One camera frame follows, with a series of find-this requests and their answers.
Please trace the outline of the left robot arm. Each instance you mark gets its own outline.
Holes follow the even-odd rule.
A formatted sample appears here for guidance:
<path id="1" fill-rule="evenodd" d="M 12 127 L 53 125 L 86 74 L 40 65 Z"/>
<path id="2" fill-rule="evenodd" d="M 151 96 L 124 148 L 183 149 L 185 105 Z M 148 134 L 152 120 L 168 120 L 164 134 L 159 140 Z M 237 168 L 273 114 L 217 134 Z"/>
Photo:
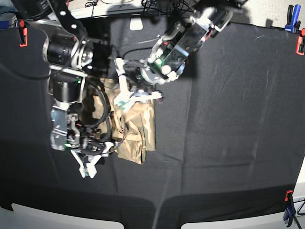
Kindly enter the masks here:
<path id="1" fill-rule="evenodd" d="M 244 0 L 200 0 L 194 5 L 193 15 L 177 21 L 158 38 L 147 58 L 116 58 L 120 93 L 114 103 L 125 106 L 161 99 L 162 93 L 151 87 L 178 79 L 190 54 L 198 51 L 213 32 L 221 32 L 244 4 Z"/>

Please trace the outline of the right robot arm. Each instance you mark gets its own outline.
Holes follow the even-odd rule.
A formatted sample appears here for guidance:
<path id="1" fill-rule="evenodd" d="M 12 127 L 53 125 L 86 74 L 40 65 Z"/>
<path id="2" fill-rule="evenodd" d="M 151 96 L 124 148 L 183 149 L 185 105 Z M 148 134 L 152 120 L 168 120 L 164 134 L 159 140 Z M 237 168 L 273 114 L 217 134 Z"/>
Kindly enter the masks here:
<path id="1" fill-rule="evenodd" d="M 16 0 L 14 5 L 25 21 L 46 34 L 42 55 L 50 67 L 47 86 L 54 99 L 51 147 L 69 149 L 80 169 L 93 169 L 109 155 L 113 144 L 110 131 L 102 135 L 99 130 L 101 123 L 110 122 L 106 99 L 85 71 L 93 61 L 87 31 L 64 0 Z M 89 92 L 94 92 L 103 106 L 101 117 L 91 124 L 82 119 L 83 101 Z"/>

